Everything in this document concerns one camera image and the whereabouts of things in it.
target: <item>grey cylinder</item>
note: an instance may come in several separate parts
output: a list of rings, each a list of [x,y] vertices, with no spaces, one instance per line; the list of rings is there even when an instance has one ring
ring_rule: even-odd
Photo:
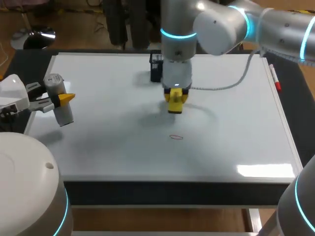
[[[271,10],[263,17],[259,43],[268,49],[300,58],[301,47],[312,15]],[[305,41],[306,60],[315,60],[315,28]]]
[[[44,78],[44,84],[47,89],[48,96],[66,93],[63,78],[59,74],[50,74],[46,76]],[[60,127],[73,122],[70,104],[55,108],[54,113]]]
[[[34,224],[17,236],[71,236],[72,230],[71,205],[59,176],[58,188],[48,209]]]
[[[162,0],[161,27],[171,35],[187,36],[192,30],[197,0]],[[184,39],[162,34],[162,53],[169,60],[185,61],[196,53],[196,36]]]
[[[315,158],[285,190],[278,204],[278,227],[283,236],[315,234]]]

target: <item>robotic arm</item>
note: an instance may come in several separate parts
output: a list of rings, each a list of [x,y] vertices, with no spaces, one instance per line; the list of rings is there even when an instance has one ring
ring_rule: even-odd
[[[169,112],[181,113],[187,99],[197,41],[214,56],[245,41],[258,44],[263,52],[314,65],[314,23],[313,15],[262,8],[249,0],[229,6],[208,0],[162,0],[162,84]]]
[[[48,97],[38,99],[47,92]],[[12,122],[10,117],[23,110],[41,111],[46,113],[54,110],[60,126],[73,122],[69,101],[75,97],[66,93],[63,79],[58,74],[51,74],[42,83],[32,83],[24,86],[17,75],[10,75],[0,82],[0,118]]]

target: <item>blue light ring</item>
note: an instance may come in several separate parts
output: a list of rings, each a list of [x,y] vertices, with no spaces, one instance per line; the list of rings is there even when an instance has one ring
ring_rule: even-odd
[[[189,35],[173,35],[173,34],[165,32],[162,28],[161,28],[161,33],[163,35],[165,35],[166,37],[175,38],[175,39],[191,38],[191,37],[194,37],[197,34],[197,33],[192,33],[192,34],[189,34]]]
[[[305,31],[305,34],[304,34],[304,37],[302,40],[301,49],[300,49],[300,59],[301,60],[305,60],[306,43],[307,43],[307,40],[310,36],[310,33],[311,33],[311,30],[312,30],[314,23],[315,23],[315,16],[311,19],[309,25],[307,26],[307,29]]]
[[[242,8],[238,8],[236,6],[232,6],[232,5],[230,5],[228,7],[236,9],[237,11],[239,11],[243,15],[243,17],[246,21],[246,26],[247,26],[247,31],[246,31],[246,35],[245,35],[245,38],[247,38],[247,36],[250,34],[251,25],[250,25],[250,20],[248,19],[247,15],[245,13],[245,10]]]
[[[64,224],[65,218],[66,218],[66,216],[67,216],[68,206],[69,206],[69,199],[68,199],[68,194],[67,194],[66,189],[65,189],[65,197],[66,197],[66,199],[67,199],[67,204],[66,204],[66,207],[65,207],[65,212],[64,212],[63,220],[62,220],[62,222],[60,223],[60,225],[59,225],[58,229],[56,230],[56,232],[53,234],[53,236],[57,236],[57,235],[58,235],[60,229],[62,228],[62,226],[63,226],[63,224]]]
[[[300,205],[300,201],[299,198],[297,196],[297,184],[298,184],[298,180],[299,180],[300,175],[297,177],[296,182],[295,182],[295,201],[297,204],[297,208],[299,209],[303,219],[305,220],[306,224],[311,228],[311,230],[313,230],[313,232],[315,233],[315,227],[311,224],[311,222],[308,220],[308,218],[306,217],[306,215],[304,214],[302,207]]]

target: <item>metal table leg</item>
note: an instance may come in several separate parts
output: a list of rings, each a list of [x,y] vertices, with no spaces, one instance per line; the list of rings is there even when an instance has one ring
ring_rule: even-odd
[[[278,236],[279,234],[280,232],[277,227],[277,212],[275,211],[257,236]]]
[[[261,220],[260,220],[260,215],[259,215],[259,209],[246,209],[246,213],[247,213],[247,222],[248,225],[250,227],[250,231],[251,232],[256,232],[258,233],[261,228]]]

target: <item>white table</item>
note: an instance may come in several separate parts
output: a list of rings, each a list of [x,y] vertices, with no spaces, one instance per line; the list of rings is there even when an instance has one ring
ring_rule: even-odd
[[[193,86],[236,82],[247,57],[196,55]],[[49,148],[65,181],[289,184],[302,170],[266,59],[255,55],[235,88],[191,90],[181,115],[167,113],[148,61],[146,54],[52,58],[47,73],[61,74],[76,94],[75,121],[60,128],[52,112],[34,113],[26,134]]]

